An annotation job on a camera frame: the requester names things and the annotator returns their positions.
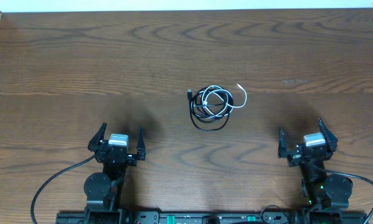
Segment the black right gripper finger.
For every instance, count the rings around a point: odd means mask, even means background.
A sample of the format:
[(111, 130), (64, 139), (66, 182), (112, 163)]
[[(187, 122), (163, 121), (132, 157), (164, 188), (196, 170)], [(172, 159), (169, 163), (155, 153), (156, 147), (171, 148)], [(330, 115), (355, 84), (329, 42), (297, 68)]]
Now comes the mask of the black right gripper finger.
[(287, 151), (288, 151), (288, 148), (287, 148), (287, 144), (286, 144), (285, 133), (280, 128), (279, 129), (278, 157), (279, 158), (286, 158), (287, 155), (288, 155)]
[(335, 152), (338, 147), (338, 138), (326, 127), (323, 120), (320, 118), (318, 119), (318, 125), (329, 149)]

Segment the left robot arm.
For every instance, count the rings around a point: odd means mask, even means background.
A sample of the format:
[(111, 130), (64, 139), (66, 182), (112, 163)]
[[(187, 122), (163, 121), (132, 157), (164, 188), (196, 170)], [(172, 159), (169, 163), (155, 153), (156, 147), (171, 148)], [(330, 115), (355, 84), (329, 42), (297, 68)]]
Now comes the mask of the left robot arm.
[(88, 143), (96, 161), (103, 165), (101, 172), (90, 175), (83, 186), (87, 196), (84, 223), (133, 223), (131, 212), (120, 206), (126, 170), (146, 159), (143, 129), (138, 128), (136, 153), (128, 152), (128, 136), (112, 134), (105, 139), (106, 123)]

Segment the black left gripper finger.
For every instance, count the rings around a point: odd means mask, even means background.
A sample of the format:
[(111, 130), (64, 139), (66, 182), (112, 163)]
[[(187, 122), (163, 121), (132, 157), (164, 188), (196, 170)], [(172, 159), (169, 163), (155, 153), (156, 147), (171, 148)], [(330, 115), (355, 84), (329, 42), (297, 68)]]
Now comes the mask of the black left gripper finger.
[(137, 142), (137, 160), (144, 161), (146, 159), (146, 146), (143, 139), (143, 128), (138, 128), (138, 142)]
[(106, 130), (106, 123), (102, 123), (97, 133), (91, 138), (88, 143), (88, 150), (91, 152), (97, 152), (102, 148), (102, 141), (104, 140)]

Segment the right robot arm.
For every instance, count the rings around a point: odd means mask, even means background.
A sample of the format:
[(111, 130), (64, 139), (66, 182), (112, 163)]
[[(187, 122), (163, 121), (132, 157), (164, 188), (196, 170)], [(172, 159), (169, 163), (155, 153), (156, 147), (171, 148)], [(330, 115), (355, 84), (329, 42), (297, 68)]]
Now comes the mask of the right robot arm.
[(342, 212), (349, 206), (353, 183), (341, 174), (324, 170), (338, 146), (337, 137), (318, 120), (319, 132), (305, 135), (304, 143), (290, 151), (285, 132), (279, 129), (278, 157), (301, 171), (301, 191), (309, 205), (290, 215), (290, 223), (342, 223)]

